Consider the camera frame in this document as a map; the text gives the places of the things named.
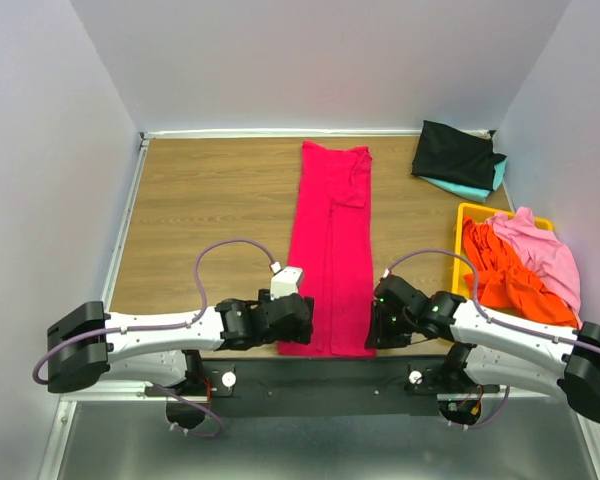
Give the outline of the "magenta t shirt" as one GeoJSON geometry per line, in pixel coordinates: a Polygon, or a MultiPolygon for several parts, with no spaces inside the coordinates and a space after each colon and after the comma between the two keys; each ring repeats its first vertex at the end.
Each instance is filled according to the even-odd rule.
{"type": "Polygon", "coordinates": [[[372,157],[367,147],[328,149],[305,141],[288,264],[303,270],[299,292],[314,299],[310,343],[280,342],[278,353],[373,357],[371,325],[372,157]]]}

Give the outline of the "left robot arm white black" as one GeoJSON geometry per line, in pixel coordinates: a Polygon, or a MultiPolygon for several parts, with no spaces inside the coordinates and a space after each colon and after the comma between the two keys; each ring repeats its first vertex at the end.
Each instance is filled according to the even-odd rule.
{"type": "Polygon", "coordinates": [[[297,293],[253,301],[226,299],[204,310],[131,315],[89,301],[47,330],[47,352],[34,380],[55,394],[73,393],[101,378],[148,381],[194,393],[200,368],[175,354],[193,351],[246,351],[275,342],[309,344],[314,300],[297,293]]]}

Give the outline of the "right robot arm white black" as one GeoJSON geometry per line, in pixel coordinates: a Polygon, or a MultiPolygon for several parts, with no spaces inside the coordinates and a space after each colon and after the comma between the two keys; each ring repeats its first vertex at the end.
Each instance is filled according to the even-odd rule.
{"type": "Polygon", "coordinates": [[[374,290],[367,344],[399,348],[420,334],[452,346],[440,364],[409,373],[411,392],[451,394],[504,386],[565,401],[600,424],[600,325],[534,323],[489,310],[463,296],[427,296],[388,274],[374,290]]]}

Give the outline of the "yellow plastic bin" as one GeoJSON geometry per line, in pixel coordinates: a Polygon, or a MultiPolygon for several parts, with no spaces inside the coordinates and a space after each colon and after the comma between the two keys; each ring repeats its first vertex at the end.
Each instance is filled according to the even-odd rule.
{"type": "MultiPolygon", "coordinates": [[[[469,259],[464,242],[464,226],[467,220],[471,219],[474,224],[478,225],[496,214],[503,214],[507,219],[515,216],[511,211],[498,210],[478,204],[461,203],[456,218],[454,253],[466,260],[469,259]]],[[[505,298],[507,282],[510,279],[510,268],[500,271],[479,270],[477,267],[473,268],[463,260],[455,258],[453,260],[451,292],[479,300],[483,300],[483,293],[486,294],[486,299],[489,298],[489,293],[496,293],[499,298],[497,304],[499,304],[505,298]]]]}

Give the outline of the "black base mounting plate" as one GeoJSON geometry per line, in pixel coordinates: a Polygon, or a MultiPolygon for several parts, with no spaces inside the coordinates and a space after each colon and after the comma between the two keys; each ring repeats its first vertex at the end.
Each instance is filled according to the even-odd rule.
{"type": "Polygon", "coordinates": [[[243,358],[187,360],[167,420],[190,432],[214,427],[213,418],[326,417],[356,415],[438,416],[473,426],[484,396],[499,386],[479,386],[461,365],[442,355],[376,358],[243,358]]]}

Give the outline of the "orange t shirt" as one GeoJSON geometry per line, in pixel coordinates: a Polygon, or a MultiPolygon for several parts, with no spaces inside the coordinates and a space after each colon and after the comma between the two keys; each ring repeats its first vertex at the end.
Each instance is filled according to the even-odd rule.
{"type": "Polygon", "coordinates": [[[535,226],[528,209],[513,217],[500,212],[482,223],[465,216],[462,246],[476,267],[469,287],[489,308],[509,309],[535,322],[579,326],[580,277],[569,248],[550,230],[535,226]]]}

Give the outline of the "folded teal t shirt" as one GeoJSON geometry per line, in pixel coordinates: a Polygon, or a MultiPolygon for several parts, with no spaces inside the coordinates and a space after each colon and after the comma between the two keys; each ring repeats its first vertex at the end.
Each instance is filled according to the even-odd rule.
{"type": "Polygon", "coordinates": [[[506,170],[507,160],[496,164],[494,166],[494,179],[490,189],[481,189],[470,187],[466,185],[456,184],[444,180],[438,180],[430,177],[421,176],[421,179],[429,182],[430,184],[439,187],[449,193],[464,198],[474,203],[484,204],[490,194],[500,188],[504,181],[504,174],[506,170]]]}

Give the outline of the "light pink t shirt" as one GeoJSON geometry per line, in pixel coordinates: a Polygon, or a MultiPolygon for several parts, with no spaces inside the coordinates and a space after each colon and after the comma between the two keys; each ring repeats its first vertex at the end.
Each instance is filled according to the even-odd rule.
{"type": "Polygon", "coordinates": [[[579,319],[579,271],[571,250],[556,237],[553,230],[538,227],[536,217],[528,207],[519,207],[513,216],[505,212],[495,213],[485,223],[513,248],[522,264],[533,271],[579,319]]]}

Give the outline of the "folded black t shirt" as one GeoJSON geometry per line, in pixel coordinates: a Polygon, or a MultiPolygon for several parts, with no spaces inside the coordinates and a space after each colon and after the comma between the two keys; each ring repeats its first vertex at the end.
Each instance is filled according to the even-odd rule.
{"type": "Polygon", "coordinates": [[[411,174],[493,191],[496,166],[505,160],[504,154],[494,151],[490,137],[424,120],[411,174]]]}

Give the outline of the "aluminium frame rail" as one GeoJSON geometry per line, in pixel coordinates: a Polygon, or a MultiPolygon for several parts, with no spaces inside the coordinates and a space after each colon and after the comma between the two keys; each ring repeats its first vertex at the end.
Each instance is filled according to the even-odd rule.
{"type": "MultiPolygon", "coordinates": [[[[374,270],[427,292],[451,283],[459,198],[413,177],[413,136],[323,137],[372,156],[374,270]]],[[[101,289],[126,313],[252,296],[267,255],[285,261],[301,169],[298,137],[151,139],[132,151],[101,289]]],[[[140,383],[64,396],[44,479],[600,479],[600,425],[546,396],[489,395],[498,411],[463,430],[439,416],[233,419],[215,438],[169,429],[140,383]]]]}

